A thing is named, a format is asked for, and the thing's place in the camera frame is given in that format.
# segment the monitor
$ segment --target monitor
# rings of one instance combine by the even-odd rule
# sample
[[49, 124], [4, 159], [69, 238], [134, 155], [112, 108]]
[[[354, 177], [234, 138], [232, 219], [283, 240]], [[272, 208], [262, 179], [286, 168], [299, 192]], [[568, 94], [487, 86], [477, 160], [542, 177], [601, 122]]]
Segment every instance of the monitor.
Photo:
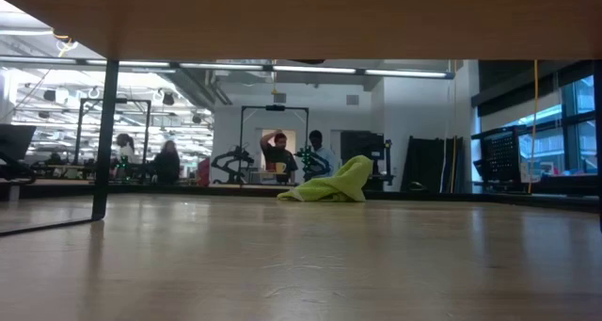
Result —
[[364, 155], [371, 160], [384, 160], [385, 137], [368, 131], [341, 132], [342, 161], [347, 162], [358, 155]]
[[0, 124], [0, 152], [14, 161], [25, 159], [36, 126]]

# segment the green blanket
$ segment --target green blanket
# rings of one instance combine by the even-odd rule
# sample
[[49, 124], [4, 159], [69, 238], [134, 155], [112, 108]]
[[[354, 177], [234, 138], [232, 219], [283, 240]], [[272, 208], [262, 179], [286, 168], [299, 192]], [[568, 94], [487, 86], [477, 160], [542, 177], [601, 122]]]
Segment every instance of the green blanket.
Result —
[[372, 160], [356, 156], [330, 178], [318, 178], [278, 194], [279, 200], [296, 201], [358, 201], [366, 200], [361, 191], [372, 173]]

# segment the woman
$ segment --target woman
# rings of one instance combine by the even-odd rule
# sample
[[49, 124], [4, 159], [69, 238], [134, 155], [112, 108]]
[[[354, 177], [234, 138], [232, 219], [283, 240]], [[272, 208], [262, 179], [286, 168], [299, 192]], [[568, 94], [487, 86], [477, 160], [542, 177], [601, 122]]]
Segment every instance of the woman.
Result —
[[123, 156], [127, 156], [129, 163], [137, 163], [137, 159], [134, 154], [134, 139], [127, 134], [119, 134], [117, 136], [117, 145], [119, 146], [119, 159]]
[[159, 185], [174, 185], [180, 179], [180, 157], [174, 141], [169, 140], [154, 158]]

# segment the man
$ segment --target man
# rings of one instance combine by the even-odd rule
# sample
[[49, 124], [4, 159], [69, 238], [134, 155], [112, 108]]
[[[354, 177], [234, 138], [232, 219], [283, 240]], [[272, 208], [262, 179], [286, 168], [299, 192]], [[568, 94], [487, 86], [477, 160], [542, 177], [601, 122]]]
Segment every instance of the man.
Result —
[[314, 130], [313, 132], [309, 133], [309, 142], [311, 143], [313, 152], [317, 153], [318, 156], [320, 156], [324, 160], [328, 161], [328, 165], [330, 166], [330, 171], [328, 173], [323, 174], [323, 175], [314, 176], [314, 178], [333, 176], [335, 174], [335, 168], [338, 165], [337, 158], [330, 149], [322, 146], [322, 133], [320, 133], [320, 131], [317, 131], [317, 130]]
[[[270, 139], [274, 138], [275, 146], [270, 144]], [[294, 157], [291, 152], [286, 150], [286, 136], [281, 130], [277, 129], [274, 133], [270, 133], [260, 140], [261, 150], [265, 156], [265, 169], [268, 171], [276, 171], [276, 163], [285, 164], [284, 172], [286, 175], [277, 175], [276, 181], [287, 184], [294, 183], [294, 171], [298, 169]]]

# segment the black shirt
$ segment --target black shirt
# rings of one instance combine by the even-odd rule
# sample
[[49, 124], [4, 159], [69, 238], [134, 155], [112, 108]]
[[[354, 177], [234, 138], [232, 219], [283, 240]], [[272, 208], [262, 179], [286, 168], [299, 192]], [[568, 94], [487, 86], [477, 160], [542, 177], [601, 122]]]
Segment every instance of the black shirt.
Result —
[[157, 180], [160, 184], [173, 185], [180, 178], [180, 157], [175, 152], [161, 152], [154, 158]]
[[266, 148], [261, 146], [263, 150], [263, 156], [265, 156], [265, 169], [268, 171], [276, 171], [276, 163], [283, 163], [286, 165], [286, 175], [277, 175], [276, 181], [280, 183], [288, 183], [291, 178], [291, 172], [298, 169], [297, 163], [294, 161], [294, 157], [291, 152], [276, 148], [271, 144], [267, 144]]

